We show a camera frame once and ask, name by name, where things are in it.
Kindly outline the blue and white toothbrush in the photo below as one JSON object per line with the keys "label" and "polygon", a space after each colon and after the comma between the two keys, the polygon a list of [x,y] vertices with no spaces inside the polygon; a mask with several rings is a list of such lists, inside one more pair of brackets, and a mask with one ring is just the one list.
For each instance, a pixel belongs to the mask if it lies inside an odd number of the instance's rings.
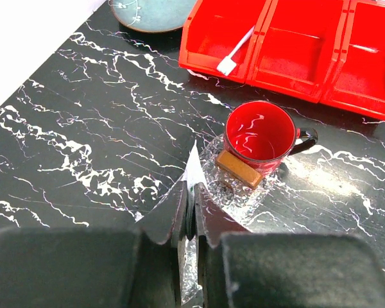
{"label": "blue and white toothbrush", "polygon": [[224,76],[229,76],[230,73],[235,69],[237,63],[232,59],[234,55],[241,49],[245,42],[252,36],[252,33],[255,30],[255,26],[252,26],[247,33],[240,39],[240,41],[235,45],[233,50],[220,61],[216,67],[217,71]]}

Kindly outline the white toothpaste tube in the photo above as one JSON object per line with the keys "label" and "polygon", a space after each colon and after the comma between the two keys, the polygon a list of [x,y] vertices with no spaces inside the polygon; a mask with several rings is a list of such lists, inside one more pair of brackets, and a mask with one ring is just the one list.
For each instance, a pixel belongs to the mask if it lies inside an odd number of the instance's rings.
{"label": "white toothpaste tube", "polygon": [[194,141],[191,148],[186,168],[182,176],[182,181],[186,181],[190,194],[194,193],[194,186],[198,183],[203,183],[204,186],[207,187],[207,181],[201,166],[196,141]]}

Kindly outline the red translucent cup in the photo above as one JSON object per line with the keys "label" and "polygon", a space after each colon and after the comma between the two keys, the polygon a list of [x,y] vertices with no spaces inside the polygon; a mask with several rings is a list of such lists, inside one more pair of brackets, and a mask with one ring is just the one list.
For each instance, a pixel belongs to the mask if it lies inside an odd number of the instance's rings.
{"label": "red translucent cup", "polygon": [[286,157],[313,147],[318,133],[314,128],[296,127],[291,116],[276,104],[249,101],[228,116],[223,142],[228,152],[266,176]]}

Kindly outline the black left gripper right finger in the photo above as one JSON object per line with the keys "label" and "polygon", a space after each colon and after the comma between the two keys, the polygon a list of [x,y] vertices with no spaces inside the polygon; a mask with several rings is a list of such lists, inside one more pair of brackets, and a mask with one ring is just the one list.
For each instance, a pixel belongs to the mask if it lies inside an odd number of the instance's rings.
{"label": "black left gripper right finger", "polygon": [[385,307],[385,274],[364,241],[251,233],[203,184],[194,192],[205,307]]}

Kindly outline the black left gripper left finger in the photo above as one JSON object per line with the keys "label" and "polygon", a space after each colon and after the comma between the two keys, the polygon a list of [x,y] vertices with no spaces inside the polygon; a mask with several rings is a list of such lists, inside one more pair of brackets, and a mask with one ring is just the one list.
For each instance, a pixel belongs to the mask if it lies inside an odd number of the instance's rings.
{"label": "black left gripper left finger", "polygon": [[0,229],[0,307],[180,307],[187,185],[123,228]]}

